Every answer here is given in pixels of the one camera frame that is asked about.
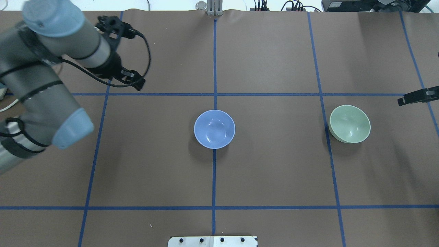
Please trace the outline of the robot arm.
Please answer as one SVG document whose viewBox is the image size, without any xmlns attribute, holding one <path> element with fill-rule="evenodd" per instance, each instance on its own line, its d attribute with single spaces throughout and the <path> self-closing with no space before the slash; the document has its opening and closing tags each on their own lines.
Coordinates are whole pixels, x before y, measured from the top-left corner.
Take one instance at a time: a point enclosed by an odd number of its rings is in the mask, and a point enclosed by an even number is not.
<svg viewBox="0 0 439 247">
<path fill-rule="evenodd" d="M 93 25 L 70 0 L 29 0 L 23 20 L 1 33 L 1 87 L 25 108 L 1 121 L 1 174 L 51 145 L 64 150 L 94 131 L 94 124 L 59 75 L 67 63 L 106 86 L 140 91 L 151 65 L 143 33 L 116 16 L 99 16 Z M 122 38 L 140 37 L 147 47 L 143 74 L 122 66 Z"/>
</svg>

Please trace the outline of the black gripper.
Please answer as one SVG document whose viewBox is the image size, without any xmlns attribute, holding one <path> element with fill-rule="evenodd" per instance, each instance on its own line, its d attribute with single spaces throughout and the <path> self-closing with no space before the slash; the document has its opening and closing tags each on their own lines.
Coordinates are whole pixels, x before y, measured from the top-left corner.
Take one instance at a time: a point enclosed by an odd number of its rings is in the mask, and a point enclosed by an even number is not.
<svg viewBox="0 0 439 247">
<path fill-rule="evenodd" d="M 90 68 L 90 72 L 100 79 L 116 80 L 123 85 L 131 86 L 137 91 L 141 91 L 146 83 L 144 76 L 134 70 L 122 69 L 122 61 L 119 54 L 115 51 L 110 53 L 108 59 L 100 66 Z"/>
</svg>

